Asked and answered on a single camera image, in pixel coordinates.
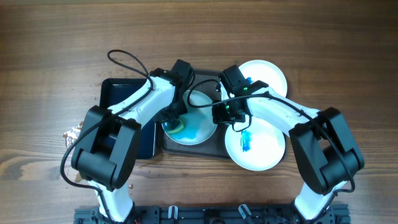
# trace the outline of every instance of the black mounting rail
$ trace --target black mounting rail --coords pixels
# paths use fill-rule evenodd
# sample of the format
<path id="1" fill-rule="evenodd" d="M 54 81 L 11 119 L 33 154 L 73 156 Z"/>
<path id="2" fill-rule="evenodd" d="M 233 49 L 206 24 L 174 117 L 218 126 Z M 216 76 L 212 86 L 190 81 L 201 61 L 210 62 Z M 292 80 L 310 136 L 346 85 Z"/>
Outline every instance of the black mounting rail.
<path id="1" fill-rule="evenodd" d="M 187 207 L 178 208 L 175 215 L 169 215 L 170 208 L 157 206 L 140 206 L 134 208 L 135 217 L 128 223 L 140 224 L 301 224 L 291 204 L 266 205 L 250 207 L 250 220 L 243 219 L 236 207 Z M 98 207 L 76 209 L 74 224 L 108 224 L 99 212 Z M 348 205 L 331 205 L 324 216 L 315 220 L 315 224 L 350 224 Z"/>

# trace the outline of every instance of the black tray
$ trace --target black tray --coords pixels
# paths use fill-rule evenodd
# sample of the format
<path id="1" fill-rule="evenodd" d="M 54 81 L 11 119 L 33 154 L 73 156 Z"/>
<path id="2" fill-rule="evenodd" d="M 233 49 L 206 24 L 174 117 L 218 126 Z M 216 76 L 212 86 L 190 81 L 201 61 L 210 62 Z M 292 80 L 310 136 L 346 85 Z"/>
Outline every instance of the black tray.
<path id="1" fill-rule="evenodd" d="M 195 82 L 201 82 L 203 80 L 209 78 L 215 78 L 220 74 L 218 71 L 212 70 L 198 70 L 195 69 Z M 212 100 L 220 100 L 221 94 L 218 93 L 215 89 L 215 84 L 213 82 L 204 83 L 198 86 L 195 90 L 198 90 L 207 96 L 209 96 Z M 213 135 L 207 139 L 205 142 L 194 145 L 194 146 L 184 146 L 176 143 L 171 140 L 163 131 L 162 127 L 158 125 L 157 130 L 157 145 L 160 149 L 165 152 L 181 154 L 186 156 L 204 156 L 204 157 L 213 157 L 219 159 L 230 159 L 228 155 L 224 138 L 225 132 L 228 128 L 225 124 L 219 124 L 217 126 L 216 131 Z"/>

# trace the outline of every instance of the white plate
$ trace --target white plate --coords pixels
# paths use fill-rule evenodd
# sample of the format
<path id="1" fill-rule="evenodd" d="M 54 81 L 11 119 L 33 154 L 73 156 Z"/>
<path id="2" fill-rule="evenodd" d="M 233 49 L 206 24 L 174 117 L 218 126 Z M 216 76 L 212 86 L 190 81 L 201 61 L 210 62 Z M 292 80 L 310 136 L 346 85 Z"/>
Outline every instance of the white plate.
<path id="1" fill-rule="evenodd" d="M 235 129 L 243 128 L 235 124 Z M 229 156 L 237 165 L 253 171 L 274 167 L 285 152 L 285 138 L 282 131 L 259 118 L 252 118 L 252 124 L 242 132 L 235 132 L 229 126 L 225 134 L 225 146 Z"/>
<path id="2" fill-rule="evenodd" d="M 188 110 L 188 113 L 180 115 L 184 123 L 184 128 L 178 133 L 165 133 L 171 140 L 179 144 L 191 146 L 202 143 L 210 138 L 216 131 L 217 124 L 213 123 L 211 107 L 192 108 L 188 105 L 188 93 L 189 91 L 186 91 L 182 96 Z M 192 91 L 190 101 L 193 105 L 206 105 L 213 102 L 206 94 L 195 90 Z"/>
<path id="3" fill-rule="evenodd" d="M 276 93 L 286 97 L 287 82 L 282 71 L 273 63 L 265 60 L 252 60 L 239 66 L 245 78 L 250 78 L 253 82 L 263 81 L 271 86 Z"/>

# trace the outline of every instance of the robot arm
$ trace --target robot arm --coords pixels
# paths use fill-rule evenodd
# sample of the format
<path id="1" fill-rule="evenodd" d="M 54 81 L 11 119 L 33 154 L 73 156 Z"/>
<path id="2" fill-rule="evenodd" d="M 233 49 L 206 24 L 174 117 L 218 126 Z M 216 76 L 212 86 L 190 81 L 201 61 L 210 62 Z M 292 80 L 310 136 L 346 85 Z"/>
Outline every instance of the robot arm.
<path id="1" fill-rule="evenodd" d="M 316 126 L 331 136 L 352 176 L 364 167 L 363 156 L 343 115 L 334 108 L 325 111 L 306 108 L 278 95 L 266 83 L 249 83 L 235 65 L 224 70 L 219 78 L 221 92 L 229 96 L 264 95 L 215 106 L 213 116 L 224 123 L 233 123 L 242 114 L 248 114 L 268 121 L 289 136 L 305 181 L 294 205 L 304 220 L 316 218 L 333 200 L 334 192 L 348 180 L 347 171 L 331 146 L 323 149 L 318 143 L 322 136 Z"/>
<path id="2" fill-rule="evenodd" d="M 136 160 L 141 127 L 150 119 L 167 122 L 171 128 L 177 125 L 178 116 L 187 112 L 182 95 L 192 76 L 192 67 L 182 60 L 178 60 L 171 71 L 160 68 L 152 71 L 152 91 L 142 101 L 117 119 L 96 128 L 76 145 L 72 167 L 90 185 L 102 190 L 104 203 L 114 222 L 126 222 L 134 206 L 128 193 L 127 179 Z M 81 131 L 85 132 L 111 114 L 120 112 L 150 88 L 150 82 L 147 81 L 129 98 L 110 106 L 108 110 L 92 107 L 86 114 Z M 116 140 L 113 146 L 106 145 L 109 138 Z M 97 198 L 99 212 L 108 217 L 99 194 Z"/>

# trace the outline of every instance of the wood grain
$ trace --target wood grain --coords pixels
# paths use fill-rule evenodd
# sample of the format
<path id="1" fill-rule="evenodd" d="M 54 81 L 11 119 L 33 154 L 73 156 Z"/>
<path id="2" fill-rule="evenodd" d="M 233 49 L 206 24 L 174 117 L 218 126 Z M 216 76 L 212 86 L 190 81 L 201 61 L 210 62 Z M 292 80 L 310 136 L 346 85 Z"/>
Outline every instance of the wood grain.
<path id="1" fill-rule="evenodd" d="M 62 134 L 99 103 L 101 82 L 138 77 L 108 61 L 111 49 L 148 69 L 178 58 L 215 70 L 276 64 L 289 98 L 339 108 L 363 152 L 357 190 L 336 203 L 349 204 L 353 223 L 395 223 L 397 10 L 394 1 L 0 5 L 0 223 L 71 223 L 75 208 L 97 205 L 93 192 L 61 180 L 59 164 Z M 264 172 L 160 154 L 138 161 L 129 182 L 138 205 L 181 206 L 288 203 L 303 183 L 290 144 Z"/>
<path id="2" fill-rule="evenodd" d="M 36 5 L 59 5 L 59 4 L 109 4 L 109 3 L 160 3 L 160 2 L 238 2 L 253 0 L 2 0 L 1 4 L 7 6 L 36 6 Z"/>

